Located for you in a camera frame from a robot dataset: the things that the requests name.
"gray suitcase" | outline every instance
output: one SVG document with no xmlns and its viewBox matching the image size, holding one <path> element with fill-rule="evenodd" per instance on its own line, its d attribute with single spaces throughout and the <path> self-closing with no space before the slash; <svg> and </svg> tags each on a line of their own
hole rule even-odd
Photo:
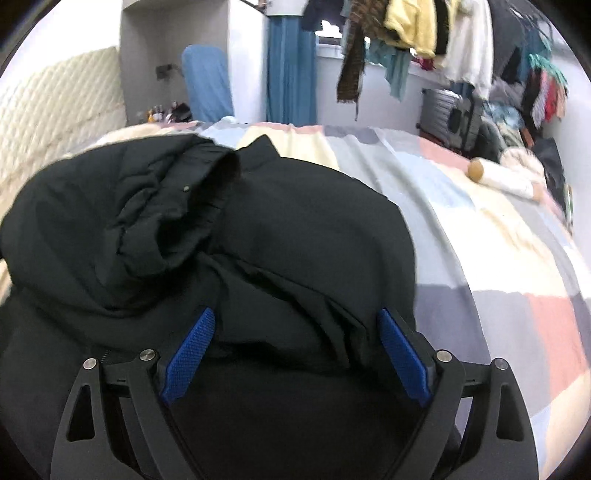
<svg viewBox="0 0 591 480">
<path fill-rule="evenodd" d="M 448 148 L 468 153 L 480 128 L 483 102 L 450 90 L 423 90 L 423 110 L 418 125 Z"/>
</svg>

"metal screw head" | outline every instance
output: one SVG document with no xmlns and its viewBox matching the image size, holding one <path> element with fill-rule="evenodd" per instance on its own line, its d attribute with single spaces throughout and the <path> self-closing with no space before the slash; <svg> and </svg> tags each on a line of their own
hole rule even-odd
<svg viewBox="0 0 591 480">
<path fill-rule="evenodd" d="M 495 358 L 495 367 L 497 367 L 499 370 L 507 370 L 509 368 L 509 364 L 504 358 Z"/>
<path fill-rule="evenodd" d="M 140 353 L 139 358 L 144 362 L 149 362 L 156 356 L 156 352 L 151 348 L 148 348 Z"/>
<path fill-rule="evenodd" d="M 92 370 L 94 367 L 96 367 L 96 364 L 96 358 L 88 358 L 84 360 L 82 366 L 84 367 L 84 370 Z"/>
<path fill-rule="evenodd" d="M 439 350 L 437 352 L 437 360 L 443 362 L 444 364 L 452 361 L 452 355 L 447 350 Z"/>
</svg>

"white quilted headboard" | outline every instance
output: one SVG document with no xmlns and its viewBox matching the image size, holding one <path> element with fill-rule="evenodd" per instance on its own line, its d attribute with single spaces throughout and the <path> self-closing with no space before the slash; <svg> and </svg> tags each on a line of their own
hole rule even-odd
<svg viewBox="0 0 591 480">
<path fill-rule="evenodd" d="M 115 47 L 57 63 L 1 91 L 0 220 L 35 172 L 125 124 Z M 8 282 L 1 262 L 0 303 Z"/>
</svg>

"black bracket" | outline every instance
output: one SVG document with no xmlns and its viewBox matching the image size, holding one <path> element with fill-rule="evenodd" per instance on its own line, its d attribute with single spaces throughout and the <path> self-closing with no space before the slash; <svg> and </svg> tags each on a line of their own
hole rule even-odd
<svg viewBox="0 0 591 480">
<path fill-rule="evenodd" d="M 61 418 L 51 462 L 51 480 L 144 480 L 145 476 L 113 454 L 105 417 L 104 389 L 129 395 L 153 464 L 164 480 L 199 480 L 166 421 L 152 384 L 158 362 L 153 352 L 105 368 L 88 359 L 80 369 Z M 74 432 L 77 416 L 92 411 L 91 427 Z"/>
<path fill-rule="evenodd" d="M 534 436 L 525 403 L 507 361 L 490 365 L 460 362 L 450 352 L 435 351 L 419 333 L 396 319 L 402 334 L 428 371 L 434 393 L 407 447 L 385 476 L 390 480 L 522 480 L 538 478 Z M 88 359 L 80 369 L 61 418 L 51 464 L 51 480 L 202 480 L 167 422 L 154 388 L 158 355 L 145 351 L 131 362 L 101 366 Z M 148 474 L 113 452 L 106 420 L 106 395 L 129 397 L 138 432 L 148 452 Z M 442 457 L 455 431 L 462 398 L 472 408 L 462 442 Z M 79 417 L 86 427 L 79 428 Z"/>
</svg>

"white sweater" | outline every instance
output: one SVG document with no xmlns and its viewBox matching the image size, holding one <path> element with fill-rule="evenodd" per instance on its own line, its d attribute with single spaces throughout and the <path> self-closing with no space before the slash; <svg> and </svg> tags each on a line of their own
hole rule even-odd
<svg viewBox="0 0 591 480">
<path fill-rule="evenodd" d="M 488 0 L 473 0 L 472 14 L 458 13 L 450 33 L 443 74 L 452 82 L 474 85 L 474 93 L 488 100 L 494 62 L 491 9 Z"/>
</svg>

